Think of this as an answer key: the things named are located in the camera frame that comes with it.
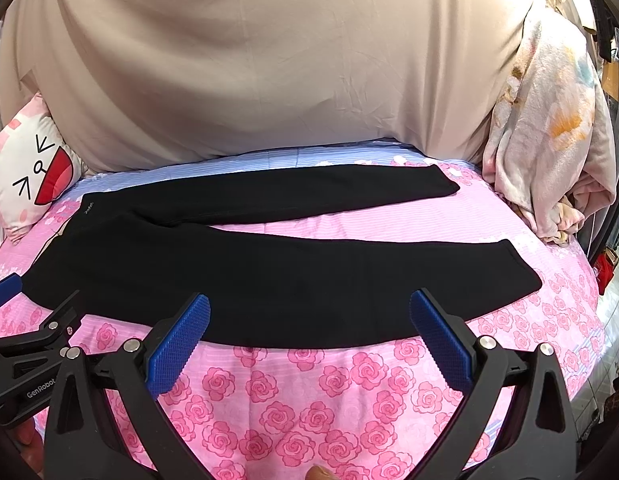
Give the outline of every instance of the tiled floor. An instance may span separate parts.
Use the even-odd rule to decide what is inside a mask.
[[[599,297],[597,314],[605,326],[605,348],[603,358],[594,367],[587,383],[572,400],[572,410],[576,418],[576,429],[581,435],[592,421],[598,409],[603,414],[603,402],[613,393],[611,382],[617,377],[619,364],[619,264],[614,277]]]

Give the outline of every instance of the black pants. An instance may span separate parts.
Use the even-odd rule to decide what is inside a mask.
[[[80,288],[88,312],[153,325],[201,292],[212,306],[204,339],[235,346],[350,348],[413,336],[408,305],[420,287],[472,319],[541,280],[507,240],[313,240],[209,224],[306,218],[458,189],[436,166],[327,166],[87,194],[23,276],[24,293],[55,308]]]

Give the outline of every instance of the bed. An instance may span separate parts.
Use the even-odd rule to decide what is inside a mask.
[[[437,164],[461,189],[446,198],[219,228],[397,242],[508,238],[538,272],[542,288],[469,325],[477,334],[495,336],[506,348],[530,349],[550,341],[573,397],[605,347],[605,332],[596,316],[595,276],[579,245],[572,242],[561,248],[541,242],[471,164],[426,158],[395,141],[272,150],[85,178],[61,196],[19,244],[6,242],[0,247],[0,279],[25,272],[87,192],[205,174],[352,163]],[[0,336],[35,330],[45,316],[44,309],[19,295],[0,309]],[[112,351],[148,330],[86,316],[72,344],[86,352]],[[510,390],[502,391],[470,465],[487,457],[510,397]],[[348,480],[394,480],[404,478],[422,458],[461,398],[446,386],[420,338],[411,338],[330,351],[229,348],[200,342],[160,403],[184,441],[219,479],[300,480],[317,463]],[[112,392],[110,401],[134,458],[149,465],[120,399]],[[44,430],[46,412],[36,420]]]

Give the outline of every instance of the human thumb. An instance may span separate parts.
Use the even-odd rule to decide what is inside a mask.
[[[338,480],[338,478],[324,467],[315,465],[305,475],[305,480]]]

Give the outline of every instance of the red object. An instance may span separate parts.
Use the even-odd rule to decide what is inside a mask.
[[[605,293],[605,288],[611,279],[614,277],[614,266],[611,261],[608,260],[605,253],[600,254],[596,258],[596,263],[593,265],[593,270],[596,274],[596,281],[598,282],[598,293],[602,296]]]
[[[72,160],[65,150],[59,146],[47,168],[34,204],[47,205],[56,200],[70,185],[73,176],[74,167],[72,166]]]

